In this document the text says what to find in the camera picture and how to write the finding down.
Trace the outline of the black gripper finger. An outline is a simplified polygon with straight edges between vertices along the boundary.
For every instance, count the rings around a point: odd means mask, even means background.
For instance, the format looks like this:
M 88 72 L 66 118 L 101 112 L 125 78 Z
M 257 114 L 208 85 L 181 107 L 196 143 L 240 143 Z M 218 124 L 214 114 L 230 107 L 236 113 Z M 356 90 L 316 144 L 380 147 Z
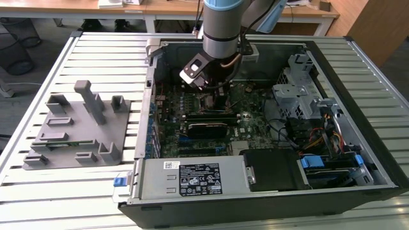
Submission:
M 226 110 L 228 107 L 228 99 L 229 99 L 229 90 L 224 87 L 220 87 L 216 91 L 216 109 L 217 110 Z

